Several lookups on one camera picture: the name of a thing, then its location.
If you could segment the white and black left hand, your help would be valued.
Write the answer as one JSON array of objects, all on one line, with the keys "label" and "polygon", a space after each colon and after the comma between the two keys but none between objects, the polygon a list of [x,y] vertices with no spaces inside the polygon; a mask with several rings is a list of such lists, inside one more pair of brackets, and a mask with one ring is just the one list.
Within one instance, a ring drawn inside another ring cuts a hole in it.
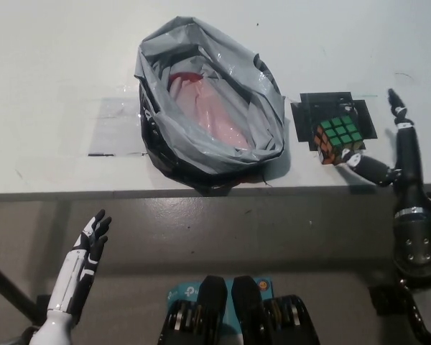
[{"label": "white and black left hand", "polygon": [[72,344],[108,237],[111,217],[101,209],[85,225],[67,253],[47,306],[46,320],[30,344]]}]

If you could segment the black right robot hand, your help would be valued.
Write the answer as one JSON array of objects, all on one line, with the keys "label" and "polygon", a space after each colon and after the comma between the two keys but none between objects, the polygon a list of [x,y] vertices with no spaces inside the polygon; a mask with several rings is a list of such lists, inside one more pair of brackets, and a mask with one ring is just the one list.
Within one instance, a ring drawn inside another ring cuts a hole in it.
[{"label": "black right robot hand", "polygon": [[375,185],[393,186],[397,197],[394,218],[400,219],[412,214],[431,215],[431,201],[424,189],[420,146],[414,122],[407,118],[407,107],[392,88],[388,90],[388,102],[397,127],[395,166],[389,167],[359,151],[347,148],[341,153],[342,163]]}]

